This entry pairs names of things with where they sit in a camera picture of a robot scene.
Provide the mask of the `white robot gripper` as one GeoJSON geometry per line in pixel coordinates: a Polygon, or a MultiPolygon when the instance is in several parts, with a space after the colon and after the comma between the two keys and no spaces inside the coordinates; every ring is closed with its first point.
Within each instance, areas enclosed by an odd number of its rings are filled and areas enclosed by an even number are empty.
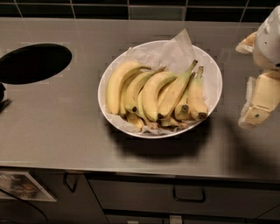
{"type": "MultiPolygon", "coordinates": [[[[253,53],[253,61],[263,69],[280,69],[280,5],[264,20],[257,32],[242,40],[238,53],[253,53]]],[[[249,77],[246,103],[238,124],[253,129],[266,121],[280,103],[280,73],[265,71],[257,78],[249,77]]]]}

